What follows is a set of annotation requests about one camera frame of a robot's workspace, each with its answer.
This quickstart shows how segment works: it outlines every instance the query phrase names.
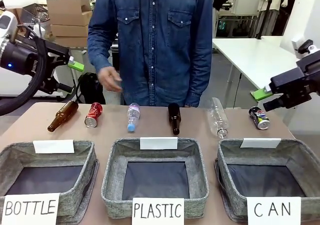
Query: clear plastic bottle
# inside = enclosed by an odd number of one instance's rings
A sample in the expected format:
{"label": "clear plastic bottle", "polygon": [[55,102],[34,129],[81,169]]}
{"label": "clear plastic bottle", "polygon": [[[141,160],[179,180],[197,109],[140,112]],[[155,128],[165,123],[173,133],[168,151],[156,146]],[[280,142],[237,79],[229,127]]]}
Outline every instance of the clear plastic bottle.
{"label": "clear plastic bottle", "polygon": [[132,103],[128,109],[128,132],[136,130],[137,123],[140,118],[140,107],[136,103]]}
{"label": "clear plastic bottle", "polygon": [[218,98],[213,97],[211,99],[207,117],[212,134],[218,136],[220,139],[227,138],[229,122],[225,110]]}

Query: white label card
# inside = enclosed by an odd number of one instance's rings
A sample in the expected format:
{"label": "white label card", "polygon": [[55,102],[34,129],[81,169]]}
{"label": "white label card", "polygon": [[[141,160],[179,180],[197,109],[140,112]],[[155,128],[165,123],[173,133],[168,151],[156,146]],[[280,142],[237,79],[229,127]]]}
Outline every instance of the white label card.
{"label": "white label card", "polygon": [[244,138],[240,148],[276,149],[281,138]]}
{"label": "white label card", "polygon": [[247,197],[248,225],[300,225],[301,197]]}
{"label": "white label card", "polygon": [[1,225],[56,225],[59,193],[7,195]]}
{"label": "white label card", "polygon": [[140,149],[141,150],[164,150],[164,149],[177,149],[177,137],[141,137]]}
{"label": "white label card", "polygon": [[183,198],[133,198],[132,225],[183,225]]}
{"label": "white label card", "polygon": [[43,140],[33,141],[36,154],[74,154],[74,141],[70,140]]}

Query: brown glass bottle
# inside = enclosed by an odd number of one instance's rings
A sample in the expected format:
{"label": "brown glass bottle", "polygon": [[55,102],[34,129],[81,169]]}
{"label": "brown glass bottle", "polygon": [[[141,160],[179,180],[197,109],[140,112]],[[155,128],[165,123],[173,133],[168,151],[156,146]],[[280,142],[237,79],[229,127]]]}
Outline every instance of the brown glass bottle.
{"label": "brown glass bottle", "polygon": [[54,120],[48,126],[49,132],[54,132],[61,124],[68,122],[77,112],[79,104],[75,101],[68,101],[55,115]]}
{"label": "brown glass bottle", "polygon": [[172,132],[174,135],[179,135],[181,122],[180,107],[177,103],[170,103],[168,106],[168,111]]}

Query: cardboard box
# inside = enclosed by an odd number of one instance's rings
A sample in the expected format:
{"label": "cardboard box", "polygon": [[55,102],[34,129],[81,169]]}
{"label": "cardboard box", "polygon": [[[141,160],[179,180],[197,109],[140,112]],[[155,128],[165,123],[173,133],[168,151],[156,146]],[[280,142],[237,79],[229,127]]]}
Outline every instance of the cardboard box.
{"label": "cardboard box", "polygon": [[16,17],[16,20],[18,21],[18,24],[21,24],[21,23],[20,23],[20,20],[19,20],[19,16],[18,16],[18,12],[17,12],[17,9],[16,9],[16,8],[7,9],[7,11],[9,11],[10,13],[13,13],[13,15]]}
{"label": "cardboard box", "polygon": [[56,37],[88,37],[89,26],[51,25],[52,34]]}
{"label": "cardboard box", "polygon": [[92,17],[89,0],[47,0],[51,24],[87,26]]}
{"label": "cardboard box", "polygon": [[21,24],[21,15],[23,8],[16,8],[17,19],[19,20],[19,24]]}
{"label": "cardboard box", "polygon": [[87,39],[87,37],[57,36],[55,38],[55,43],[68,48],[86,48]]}

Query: hand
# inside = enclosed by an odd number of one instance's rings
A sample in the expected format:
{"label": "hand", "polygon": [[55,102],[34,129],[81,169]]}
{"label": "hand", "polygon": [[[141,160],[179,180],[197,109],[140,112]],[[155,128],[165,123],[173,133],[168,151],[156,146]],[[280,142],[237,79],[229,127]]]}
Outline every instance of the hand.
{"label": "hand", "polygon": [[288,1],[283,1],[281,7],[286,8],[288,6]]}
{"label": "hand", "polygon": [[116,81],[121,82],[122,79],[113,66],[102,68],[98,73],[98,79],[108,91],[122,92],[122,88],[116,83]]}

